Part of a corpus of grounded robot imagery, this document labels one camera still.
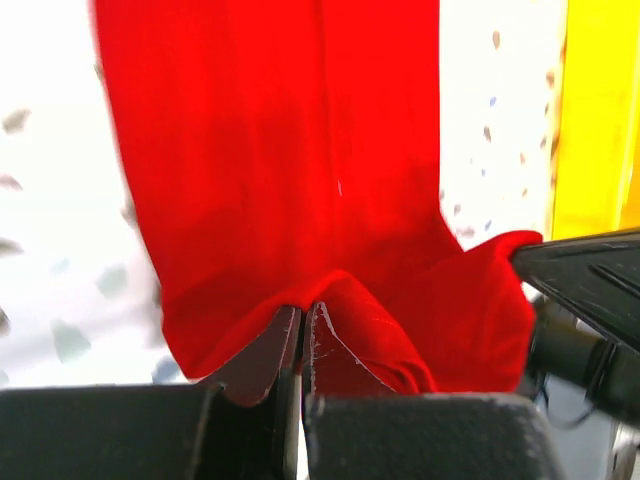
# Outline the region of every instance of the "red fabric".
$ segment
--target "red fabric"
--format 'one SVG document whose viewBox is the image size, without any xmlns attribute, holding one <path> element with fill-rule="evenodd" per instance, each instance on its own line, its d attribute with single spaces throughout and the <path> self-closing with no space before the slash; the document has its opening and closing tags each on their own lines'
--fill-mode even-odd
<svg viewBox="0 0 640 480">
<path fill-rule="evenodd" d="M 327 304 L 398 391 L 510 390 L 533 312 L 514 233 L 439 211 L 437 0 L 95 0 L 116 132 L 188 377 L 281 304 Z"/>
</svg>

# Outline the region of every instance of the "yellow strip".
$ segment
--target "yellow strip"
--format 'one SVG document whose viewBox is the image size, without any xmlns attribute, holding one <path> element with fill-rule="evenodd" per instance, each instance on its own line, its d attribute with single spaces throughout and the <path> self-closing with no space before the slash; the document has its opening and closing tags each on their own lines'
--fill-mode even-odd
<svg viewBox="0 0 640 480">
<path fill-rule="evenodd" d="M 639 31 L 638 0 L 569 2 L 554 238 L 625 222 L 635 189 Z"/>
</svg>

